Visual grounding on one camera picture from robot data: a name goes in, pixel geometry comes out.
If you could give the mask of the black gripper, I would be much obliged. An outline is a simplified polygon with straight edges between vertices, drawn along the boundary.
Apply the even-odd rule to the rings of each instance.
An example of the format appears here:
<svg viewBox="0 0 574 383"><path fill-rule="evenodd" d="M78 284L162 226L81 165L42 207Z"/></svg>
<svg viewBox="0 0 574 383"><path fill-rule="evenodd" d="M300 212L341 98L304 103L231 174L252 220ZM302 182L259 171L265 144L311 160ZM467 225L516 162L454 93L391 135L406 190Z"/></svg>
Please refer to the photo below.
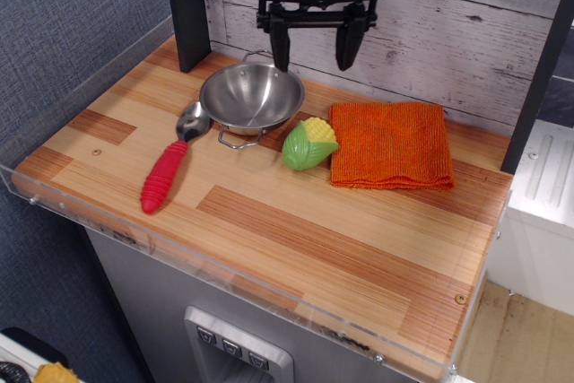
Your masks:
<svg viewBox="0 0 574 383"><path fill-rule="evenodd" d="M257 27L269 33L274 65L287 72L289 28L337 28L335 58L341 71L358 54L364 32L377 20L378 0L257 0Z"/></svg>

